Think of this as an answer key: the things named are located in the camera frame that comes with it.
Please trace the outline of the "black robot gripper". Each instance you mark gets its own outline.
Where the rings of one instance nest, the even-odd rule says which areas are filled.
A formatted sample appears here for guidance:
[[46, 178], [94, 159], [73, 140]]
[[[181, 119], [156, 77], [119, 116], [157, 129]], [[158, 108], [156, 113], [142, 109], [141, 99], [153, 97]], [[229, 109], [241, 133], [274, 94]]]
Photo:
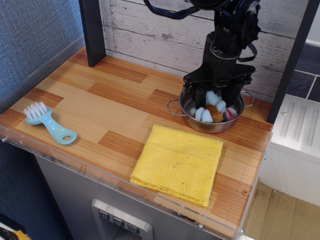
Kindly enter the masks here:
[[196, 108], [204, 107], [207, 92], [215, 90], [221, 90], [226, 107], [232, 106], [242, 88], [251, 83], [251, 75], [256, 71], [252, 65], [237, 63], [240, 50], [224, 53], [214, 44], [214, 38], [214, 33], [206, 36], [201, 66], [183, 77], [183, 91], [192, 93]]

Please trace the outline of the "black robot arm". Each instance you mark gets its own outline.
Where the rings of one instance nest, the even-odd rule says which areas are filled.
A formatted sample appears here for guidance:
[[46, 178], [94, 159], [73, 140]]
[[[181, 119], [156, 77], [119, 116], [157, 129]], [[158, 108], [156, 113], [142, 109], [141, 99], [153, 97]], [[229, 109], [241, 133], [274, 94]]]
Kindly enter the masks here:
[[248, 65], [257, 50], [260, 10], [257, 0], [193, 0], [206, 11], [214, 11], [214, 31], [206, 36], [201, 66], [184, 76], [183, 91], [191, 94], [197, 108], [206, 104], [206, 94], [217, 91], [228, 107], [243, 86], [252, 81], [255, 67]]

